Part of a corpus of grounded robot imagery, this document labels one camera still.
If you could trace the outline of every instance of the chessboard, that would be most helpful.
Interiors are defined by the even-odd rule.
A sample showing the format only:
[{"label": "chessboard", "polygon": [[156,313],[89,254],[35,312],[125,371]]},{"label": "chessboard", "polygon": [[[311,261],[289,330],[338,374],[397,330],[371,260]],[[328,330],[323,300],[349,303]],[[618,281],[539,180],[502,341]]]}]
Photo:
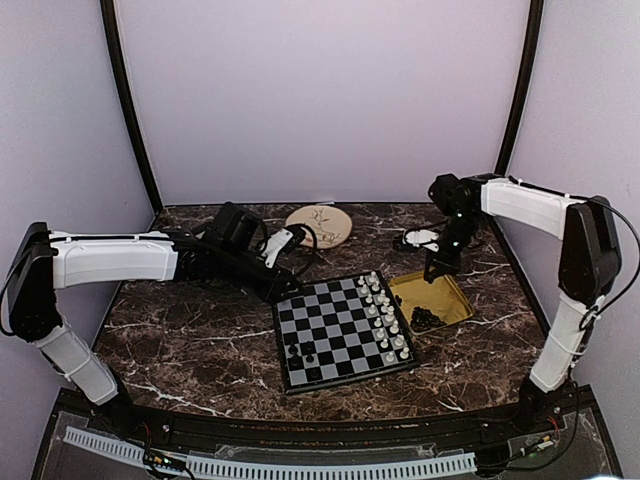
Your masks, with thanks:
[{"label": "chessboard", "polygon": [[307,284],[273,307],[285,393],[419,365],[406,320],[380,272]]}]

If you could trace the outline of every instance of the marble table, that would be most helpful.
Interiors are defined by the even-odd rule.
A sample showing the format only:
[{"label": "marble table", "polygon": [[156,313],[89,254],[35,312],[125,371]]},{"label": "marble table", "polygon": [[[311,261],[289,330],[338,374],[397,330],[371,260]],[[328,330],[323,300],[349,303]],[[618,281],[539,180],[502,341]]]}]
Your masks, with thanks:
[{"label": "marble table", "polygon": [[[271,231],[299,205],[249,205]],[[351,237],[320,252],[303,281],[374,269],[386,279],[423,268],[422,253],[391,249],[404,228],[443,219],[430,204],[342,204]],[[154,228],[194,227],[217,206],[166,208]],[[271,308],[221,283],[126,282],[95,344],[137,404],[252,420],[349,421],[419,417],[513,403],[544,337],[488,226],[457,277],[475,307],[467,321],[414,339],[413,371],[285,396]],[[306,249],[284,262],[297,267]]]}]

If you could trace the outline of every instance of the gray wall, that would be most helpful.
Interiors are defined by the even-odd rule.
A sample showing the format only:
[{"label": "gray wall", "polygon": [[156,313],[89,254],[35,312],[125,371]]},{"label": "gray wall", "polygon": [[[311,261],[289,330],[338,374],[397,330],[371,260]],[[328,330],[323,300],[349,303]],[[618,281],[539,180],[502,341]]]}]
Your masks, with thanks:
[{"label": "gray wall", "polygon": [[[546,2],[531,92],[510,173],[551,188],[601,194],[640,227],[640,2]],[[508,225],[547,314],[557,306],[559,242]],[[637,247],[618,223],[624,271]],[[577,378],[591,383],[625,474],[640,478],[638,288],[604,314]]]},{"label": "gray wall", "polygon": [[163,199],[423,201],[492,170],[528,4],[118,2]]},{"label": "gray wall", "polygon": [[[152,218],[101,22],[98,1],[0,6],[2,278],[33,221],[71,232],[126,232]],[[89,342],[113,291],[94,285],[59,295],[60,309]],[[0,477],[30,478],[64,383],[35,348],[0,338]]]}]

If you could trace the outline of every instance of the robotic arm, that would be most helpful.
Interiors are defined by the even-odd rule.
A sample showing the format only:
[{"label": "robotic arm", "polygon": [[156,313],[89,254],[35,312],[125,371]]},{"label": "robotic arm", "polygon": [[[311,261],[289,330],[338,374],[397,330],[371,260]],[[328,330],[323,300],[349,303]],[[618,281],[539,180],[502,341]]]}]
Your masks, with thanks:
[{"label": "robotic arm", "polygon": [[426,245],[424,278],[428,282],[460,270],[460,254],[483,214],[530,225],[563,242],[560,304],[540,357],[522,384],[514,419],[516,427],[527,430],[584,352],[605,295],[620,272],[617,233],[606,209],[609,203],[603,197],[576,199],[492,174],[463,179],[442,175],[428,194],[449,217],[441,235],[423,230],[408,238],[414,245]]},{"label": "robotic arm", "polygon": [[252,250],[261,222],[249,210],[227,203],[213,221],[193,231],[71,235],[34,223],[7,279],[11,332],[40,349],[116,431],[130,433],[139,420],[124,385],[71,330],[56,308],[55,290],[92,282],[219,278],[253,291],[263,301],[279,301],[300,284],[276,260],[295,249],[308,228],[289,226]]}]

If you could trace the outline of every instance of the round board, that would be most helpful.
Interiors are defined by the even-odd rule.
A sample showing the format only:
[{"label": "round board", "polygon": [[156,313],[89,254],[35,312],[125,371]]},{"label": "round board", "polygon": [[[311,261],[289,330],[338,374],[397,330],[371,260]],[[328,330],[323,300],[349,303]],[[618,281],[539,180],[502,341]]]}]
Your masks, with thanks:
[{"label": "round board", "polygon": [[[316,232],[318,248],[326,249],[337,247],[351,234],[353,222],[349,215],[342,210],[329,205],[309,205],[302,207],[287,218],[286,225],[304,223]],[[310,236],[307,236],[302,245],[313,245]]]}]

